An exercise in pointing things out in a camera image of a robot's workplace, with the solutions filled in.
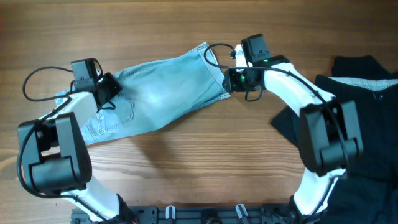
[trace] black joint motor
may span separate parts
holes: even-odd
[[[253,67],[265,67],[267,64],[265,60],[271,58],[271,53],[268,51],[265,38],[262,34],[252,35],[241,41],[243,54],[246,58],[246,65],[252,65]],[[236,52],[231,52],[231,58],[235,59]],[[247,95],[251,91],[262,90],[264,91],[264,70],[253,70],[244,69],[237,71],[236,69],[228,69],[224,73],[225,79],[223,82],[223,87],[228,92],[234,91],[245,91],[247,101]]]
[[[355,102],[332,100],[326,106],[338,120],[347,158],[359,157],[363,144]],[[300,110],[299,149],[305,167],[319,177],[331,170],[346,168],[338,128],[322,105],[308,105]]]
[[[27,121],[18,127],[19,144],[22,144],[35,126],[22,156],[26,184],[46,195],[86,189],[92,176],[91,160],[75,114],[60,114],[41,125],[36,122]],[[42,154],[54,146],[59,146],[60,152]]]
[[[75,76],[75,81],[73,82],[75,91],[92,92],[98,110],[102,109],[104,104],[110,103],[110,100],[122,90],[122,86],[112,74],[109,72],[103,74],[97,59],[77,60],[71,62],[71,64],[73,75]]]

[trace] black cloth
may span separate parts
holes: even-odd
[[[369,80],[398,78],[371,56],[335,58],[333,77]],[[340,101],[354,100],[364,145],[351,162],[351,177],[339,180],[319,223],[398,223],[398,85],[371,91],[318,75],[316,86]],[[289,108],[272,121],[292,144],[299,144],[299,117]]]

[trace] black shirt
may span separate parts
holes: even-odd
[[[398,78],[371,56],[335,58],[332,76]],[[351,177],[337,182],[319,223],[398,223],[398,85],[372,91],[322,75],[315,84],[340,101],[355,101],[364,145],[362,156],[351,161]],[[271,125],[298,146],[299,117],[293,111],[284,109]]]

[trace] jeans seam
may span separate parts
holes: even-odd
[[[87,129],[91,134],[91,137],[93,137],[94,141],[99,142],[98,138],[95,136],[94,131],[92,130],[92,128],[90,127],[90,125],[88,124],[88,122],[86,123]]]
[[[132,72],[132,73],[124,74],[124,75],[121,76],[121,78],[125,79],[127,77],[132,76],[132,75],[137,75],[138,73],[141,73],[141,72],[146,71],[146,70],[149,70],[149,68],[143,68],[143,69],[140,69],[140,70]]]
[[[130,105],[131,105],[129,119],[127,119],[127,120],[125,120],[125,121],[123,121],[123,122],[120,122],[119,124],[116,124],[116,125],[114,125],[114,126],[112,126],[112,127],[110,127],[110,128],[104,128],[104,129],[103,129],[103,128],[102,128],[102,125],[101,125],[100,116],[97,114],[99,134],[104,134],[104,133],[106,133],[107,131],[110,131],[110,130],[112,130],[112,129],[115,129],[115,128],[117,128],[117,127],[119,127],[119,126],[121,126],[121,125],[124,125],[124,124],[126,124],[127,122],[133,120],[133,118],[134,118],[135,103],[134,103],[132,100],[130,100],[124,93],[120,93],[120,96],[124,97],[124,98],[130,103]]]
[[[214,98],[212,100],[207,101],[206,103],[202,104],[202,106],[200,108],[204,108],[204,107],[206,107],[206,106],[208,106],[210,104],[213,104],[214,102],[216,102],[218,100],[220,100],[220,96],[216,97],[216,98]]]
[[[208,44],[207,44],[206,42],[205,42],[205,44],[203,44],[203,45],[201,46],[201,48],[203,49],[203,48],[205,48],[205,47],[206,47],[206,48],[208,47]],[[214,55],[213,51],[210,49],[209,52],[210,52],[210,54],[211,54],[211,56],[212,56],[212,59],[213,59],[213,58],[215,59],[215,55]],[[223,84],[220,83],[220,82],[218,81],[218,79],[216,78],[215,74],[214,74],[213,71],[210,69],[210,66],[212,66],[212,65],[209,65],[209,64],[206,62],[204,51],[199,51],[199,54],[200,54],[200,57],[201,57],[201,59],[202,59],[202,62],[205,64],[205,66],[206,66],[206,68],[208,69],[208,71],[210,72],[210,74],[213,76],[213,78],[215,79],[215,81],[218,83],[218,85],[220,86],[221,90],[223,90],[223,92],[220,93],[220,99],[222,100],[222,99],[229,98],[231,95],[223,88]]]
[[[202,49],[206,48],[206,47],[208,47],[208,44],[206,42],[203,42],[199,46],[195,47],[194,49],[191,49],[190,51],[186,52],[185,54],[183,54],[181,56],[184,56],[184,55],[187,55],[187,54],[190,54],[190,53],[193,53],[193,52],[200,53],[200,51]]]

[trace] cable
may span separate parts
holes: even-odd
[[[101,110],[115,110],[116,109],[116,105],[114,103],[112,103],[111,100],[108,100],[107,103],[109,103],[112,107],[101,108]]]
[[[34,70],[33,72],[31,72],[31,73],[26,77],[24,83],[22,84],[22,93],[24,94],[24,97],[25,97],[27,100],[33,101],[33,102],[43,102],[43,101],[47,101],[47,100],[55,100],[55,99],[58,99],[58,98],[65,98],[65,97],[67,97],[68,95],[71,95],[72,93],[74,93],[74,92],[72,92],[72,89],[71,89],[71,92],[69,92],[69,93],[67,93],[67,94],[65,94],[65,95],[62,95],[62,96],[52,96],[52,97],[42,98],[42,99],[33,99],[33,98],[30,98],[30,97],[26,94],[26,90],[25,90],[27,81],[28,81],[28,80],[31,78],[31,76],[34,75],[36,72],[41,71],[41,70],[45,70],[45,69],[58,69],[58,70],[66,71],[66,72],[73,72],[72,70],[69,70],[69,69],[66,69],[66,68],[61,68],[61,67],[56,67],[56,66],[41,67],[41,68],[38,68],[38,69]]]
[[[306,222],[309,222],[310,219],[311,219],[312,217],[314,217],[315,214],[317,214],[319,208],[323,205],[323,203],[325,202],[326,198],[328,197],[328,195],[329,195],[329,193],[330,193],[330,190],[331,190],[331,186],[333,186],[333,184],[335,183],[335,180],[338,179],[338,178],[340,178],[340,177],[342,177],[342,175],[336,175],[336,176],[330,177],[329,184],[328,184],[328,186],[326,187],[326,190],[324,191],[321,200],[319,200],[317,206],[315,206],[315,208],[312,210],[312,212],[311,212],[306,218],[304,218],[304,219],[302,220],[301,224],[304,224],[304,223],[306,223]]]
[[[261,88],[259,97],[257,97],[256,99],[253,99],[253,100],[248,100],[248,96],[249,96],[249,93],[250,93],[250,91],[248,90],[248,91],[246,91],[246,94],[244,95],[244,99],[245,99],[247,102],[254,102],[254,101],[256,101],[256,100],[260,100],[260,99],[262,98],[262,96],[263,96],[263,94],[264,94],[265,91],[266,91],[265,89]]]
[[[72,92],[72,88],[73,88],[73,84],[75,83],[75,80],[72,80],[71,82],[70,82],[70,89],[69,89],[69,92],[71,93]]]
[[[224,43],[216,43],[216,44],[212,44],[210,46],[208,46],[206,48],[206,50],[204,51],[204,58],[205,61],[207,63],[209,63],[210,65],[217,67],[217,68],[225,68],[225,69],[253,69],[253,70],[272,70],[272,71],[276,71],[276,72],[281,72],[284,73],[288,76],[291,76],[293,78],[295,78],[296,80],[298,80],[299,82],[301,82],[305,87],[307,87],[321,102],[322,102],[322,106],[324,109],[326,109],[326,111],[328,112],[328,114],[330,115],[330,118],[332,120],[332,122],[335,124],[336,129],[337,129],[337,133],[338,133],[338,138],[340,140],[340,144],[341,144],[341,150],[343,151],[343,157],[345,160],[345,168],[346,168],[346,172],[345,175],[349,175],[350,174],[350,168],[349,168],[349,159],[348,159],[348,154],[347,154],[347,149],[344,143],[344,137],[343,137],[343,132],[341,131],[339,122],[334,114],[334,112],[332,112],[332,110],[328,107],[327,102],[325,101],[325,99],[322,98],[322,96],[319,94],[319,92],[317,92],[316,90],[314,90],[307,82],[305,82],[304,80],[302,80],[300,77],[294,75],[292,72],[287,72],[283,69],[279,69],[279,68],[272,68],[272,67],[235,67],[235,66],[226,66],[226,65],[217,65],[211,61],[209,61],[207,59],[206,53],[207,51],[209,51],[211,48],[216,47],[216,46],[225,46],[225,47],[229,47],[230,49],[232,49],[232,51],[234,53],[235,49],[234,47],[232,47],[229,44],[224,44]],[[318,205],[315,207],[315,209],[311,212],[311,214],[305,219],[308,220],[309,218],[313,217],[317,211],[319,210],[319,208],[323,205],[323,203],[325,202],[327,195],[329,194],[329,191],[331,190],[331,186],[333,185],[333,183],[335,182],[335,179],[338,177],[342,177],[342,176],[337,176],[337,177],[332,177],[333,180],[330,180],[325,193],[323,194],[321,200],[319,201]]]

